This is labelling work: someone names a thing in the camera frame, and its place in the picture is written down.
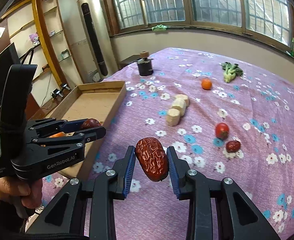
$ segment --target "window frame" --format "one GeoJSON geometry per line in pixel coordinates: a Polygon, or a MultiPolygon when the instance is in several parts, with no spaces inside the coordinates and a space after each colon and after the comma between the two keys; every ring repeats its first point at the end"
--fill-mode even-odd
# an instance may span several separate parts
{"type": "MultiPolygon", "coordinates": [[[[237,34],[239,36],[243,36],[246,38],[250,38],[253,40],[261,41],[265,44],[271,45],[273,47],[276,47],[277,49],[280,49],[282,51],[291,51],[290,45],[286,46],[284,43],[281,43],[280,41],[277,41],[269,36],[266,36],[264,34],[246,29],[246,10],[245,10],[245,0],[240,0],[241,3],[241,19],[242,19],[242,26],[234,26],[234,25],[228,25],[223,23],[214,23],[214,22],[202,22],[202,21],[196,21],[193,17],[193,9],[192,9],[192,0],[183,0],[184,10],[185,10],[185,21],[170,21],[170,22],[158,22],[158,23],[148,23],[147,19],[147,10],[145,6],[144,0],[139,0],[140,5],[142,7],[142,13],[143,13],[143,25],[138,26],[132,26],[124,29],[120,29],[118,26],[118,18],[116,16],[116,9],[114,5],[113,0],[103,0],[105,7],[106,7],[106,14],[108,23],[107,25],[110,31],[110,35],[114,36],[121,33],[128,33],[131,31],[138,31],[138,30],[144,30],[144,29],[150,29],[156,25],[163,24],[169,27],[199,27],[202,29],[210,29],[210,30],[216,30],[216,31],[222,31],[224,33],[233,33],[237,34]]],[[[294,7],[289,4],[289,13],[291,17],[291,39],[294,38],[294,7]]]]}

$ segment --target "window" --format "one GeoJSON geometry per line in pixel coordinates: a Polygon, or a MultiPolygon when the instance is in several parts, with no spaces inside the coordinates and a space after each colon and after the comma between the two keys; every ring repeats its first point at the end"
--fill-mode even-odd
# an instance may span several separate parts
{"type": "Polygon", "coordinates": [[[248,34],[288,51],[294,33],[287,0],[113,0],[113,4],[120,32],[161,23],[203,26],[248,34]]]}

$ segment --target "green leafy vegetable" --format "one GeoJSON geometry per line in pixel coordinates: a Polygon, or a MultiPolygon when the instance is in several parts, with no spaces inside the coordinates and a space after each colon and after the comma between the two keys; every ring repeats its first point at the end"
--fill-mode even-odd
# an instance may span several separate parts
{"type": "Polygon", "coordinates": [[[225,62],[222,64],[222,68],[224,71],[224,80],[225,83],[230,83],[235,79],[236,76],[243,75],[243,70],[238,66],[238,64],[231,64],[229,62],[225,62]]]}

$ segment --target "human hand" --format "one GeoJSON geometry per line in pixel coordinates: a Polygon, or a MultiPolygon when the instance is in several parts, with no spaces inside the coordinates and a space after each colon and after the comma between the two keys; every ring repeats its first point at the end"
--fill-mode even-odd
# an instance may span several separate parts
{"type": "Polygon", "coordinates": [[[15,177],[0,178],[0,200],[11,204],[11,196],[21,196],[26,208],[37,208],[41,205],[42,179],[31,185],[15,177]]]}

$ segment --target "pepper grinder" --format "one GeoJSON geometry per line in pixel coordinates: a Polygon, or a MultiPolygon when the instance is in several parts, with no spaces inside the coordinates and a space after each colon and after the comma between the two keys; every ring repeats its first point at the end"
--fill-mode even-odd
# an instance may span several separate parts
{"type": "Polygon", "coordinates": [[[140,53],[141,59],[137,61],[138,71],[141,77],[150,76],[154,73],[151,65],[151,59],[149,59],[148,56],[148,51],[142,51],[140,53]]]}

